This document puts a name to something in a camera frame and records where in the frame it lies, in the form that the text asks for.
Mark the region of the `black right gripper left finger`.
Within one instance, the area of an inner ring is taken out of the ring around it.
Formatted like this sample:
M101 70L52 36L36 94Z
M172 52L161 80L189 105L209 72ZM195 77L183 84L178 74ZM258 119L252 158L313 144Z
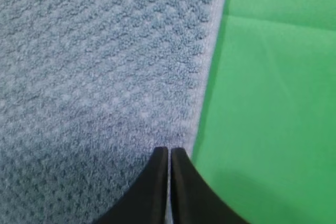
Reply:
M133 185L98 223L164 223L167 175L168 149L156 147Z

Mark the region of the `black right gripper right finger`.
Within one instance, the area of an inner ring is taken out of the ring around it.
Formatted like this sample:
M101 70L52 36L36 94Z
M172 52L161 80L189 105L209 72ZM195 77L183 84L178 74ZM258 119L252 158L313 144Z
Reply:
M186 150L171 150L171 207L174 223L247 223L204 181Z

